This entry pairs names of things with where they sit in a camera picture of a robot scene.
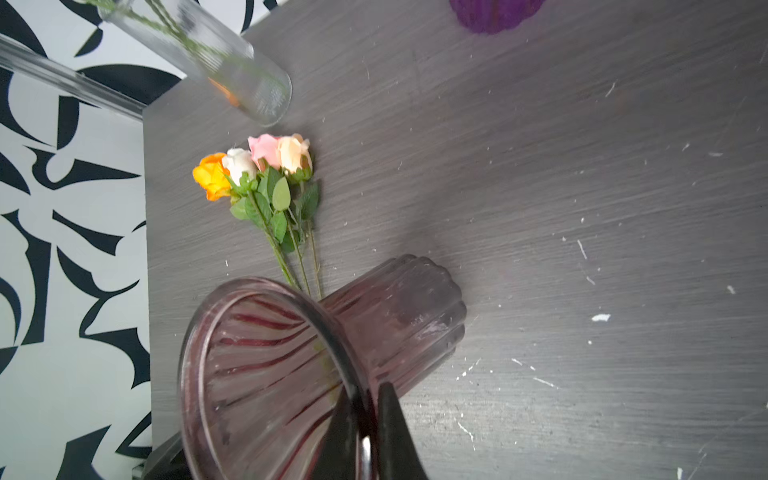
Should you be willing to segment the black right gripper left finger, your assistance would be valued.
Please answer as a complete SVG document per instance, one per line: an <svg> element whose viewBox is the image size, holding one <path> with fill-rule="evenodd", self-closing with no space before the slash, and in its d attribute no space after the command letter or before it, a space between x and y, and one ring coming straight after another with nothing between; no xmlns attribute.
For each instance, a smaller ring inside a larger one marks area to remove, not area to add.
<svg viewBox="0 0 768 480"><path fill-rule="evenodd" d="M343 390L333 410L322 445L310 472L312 480L357 478L358 416Z"/></svg>

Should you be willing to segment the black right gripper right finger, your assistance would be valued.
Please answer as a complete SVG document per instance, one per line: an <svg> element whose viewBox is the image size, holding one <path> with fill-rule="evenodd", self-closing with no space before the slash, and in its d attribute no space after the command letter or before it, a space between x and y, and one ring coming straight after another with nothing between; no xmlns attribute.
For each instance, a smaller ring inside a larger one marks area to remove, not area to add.
<svg viewBox="0 0 768 480"><path fill-rule="evenodd" d="M427 480L400 402L390 382L378 391L377 468L382 480Z"/></svg>

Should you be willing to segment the smoky pink glass vase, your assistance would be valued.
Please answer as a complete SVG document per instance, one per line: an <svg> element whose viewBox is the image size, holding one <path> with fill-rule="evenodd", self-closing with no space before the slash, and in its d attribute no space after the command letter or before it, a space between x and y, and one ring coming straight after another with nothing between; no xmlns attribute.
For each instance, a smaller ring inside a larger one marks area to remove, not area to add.
<svg viewBox="0 0 768 480"><path fill-rule="evenodd" d="M465 334L450 273L391 258L315 301L261 277L229 281L195 312L179 363L181 439L195 479L306 479L340 395L368 410L408 393Z"/></svg>

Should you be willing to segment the peach artificial rose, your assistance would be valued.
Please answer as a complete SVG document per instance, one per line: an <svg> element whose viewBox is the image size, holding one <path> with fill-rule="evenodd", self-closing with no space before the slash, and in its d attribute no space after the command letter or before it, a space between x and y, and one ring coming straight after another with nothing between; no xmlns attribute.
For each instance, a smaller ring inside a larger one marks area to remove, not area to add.
<svg viewBox="0 0 768 480"><path fill-rule="evenodd" d="M287 177L292 188L292 206L289 214L296 231L301 239L295 240L295 250L299 258L302 277L305 286L308 285L308 277L304 270L303 253L300 245L306 245L311 252L312 267L317 297L324 294L321 280L321 265L319 251L315 236L315 215L320 204L320 185L314 179L313 158L310 151L310 140L300 134L283 136L277 143L278 160L280 170Z"/></svg>

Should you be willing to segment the clear ribbed glass vase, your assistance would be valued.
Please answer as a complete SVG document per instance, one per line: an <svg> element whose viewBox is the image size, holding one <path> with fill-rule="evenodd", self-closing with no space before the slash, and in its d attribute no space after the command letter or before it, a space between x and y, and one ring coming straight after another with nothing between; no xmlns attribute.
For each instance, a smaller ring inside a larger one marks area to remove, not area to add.
<svg viewBox="0 0 768 480"><path fill-rule="evenodd" d="M194 1L94 1L101 18L189 77L210 82L258 125L277 124L292 99L289 75Z"/></svg>

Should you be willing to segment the purple blue glass vase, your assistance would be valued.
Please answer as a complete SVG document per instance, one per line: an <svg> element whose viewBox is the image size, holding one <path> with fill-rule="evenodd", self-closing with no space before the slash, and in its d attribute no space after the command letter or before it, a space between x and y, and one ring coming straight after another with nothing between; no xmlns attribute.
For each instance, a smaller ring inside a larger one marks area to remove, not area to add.
<svg viewBox="0 0 768 480"><path fill-rule="evenodd" d="M468 30L496 34L535 15L544 0L450 0L458 22Z"/></svg>

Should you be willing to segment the cream artificial rose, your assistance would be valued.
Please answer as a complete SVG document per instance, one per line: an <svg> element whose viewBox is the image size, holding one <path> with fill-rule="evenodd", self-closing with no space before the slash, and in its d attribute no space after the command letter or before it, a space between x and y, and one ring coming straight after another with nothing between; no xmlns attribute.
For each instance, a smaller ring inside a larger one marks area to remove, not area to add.
<svg viewBox="0 0 768 480"><path fill-rule="evenodd" d="M303 293L310 291L303 244L308 239L300 213L298 189L288 171L266 160L255 162L244 149L231 149L222 160L230 186L230 213L260 230L284 280Z"/></svg>

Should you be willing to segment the small pink artificial rose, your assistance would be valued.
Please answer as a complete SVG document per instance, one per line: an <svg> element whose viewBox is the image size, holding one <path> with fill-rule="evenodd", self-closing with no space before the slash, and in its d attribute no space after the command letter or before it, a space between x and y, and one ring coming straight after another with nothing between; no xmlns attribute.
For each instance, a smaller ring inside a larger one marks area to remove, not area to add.
<svg viewBox="0 0 768 480"><path fill-rule="evenodd" d="M272 167L280 168L280 161L277 154L278 139L283 136L273 136L269 134L263 134L258 137L251 137L248 139L248 147L250 150L251 158L255 161L259 159L266 160ZM312 267L311 252L306 245L303 245L302 252L304 255L304 264L306 266L307 275L309 278L310 292L316 293L314 271Z"/></svg>

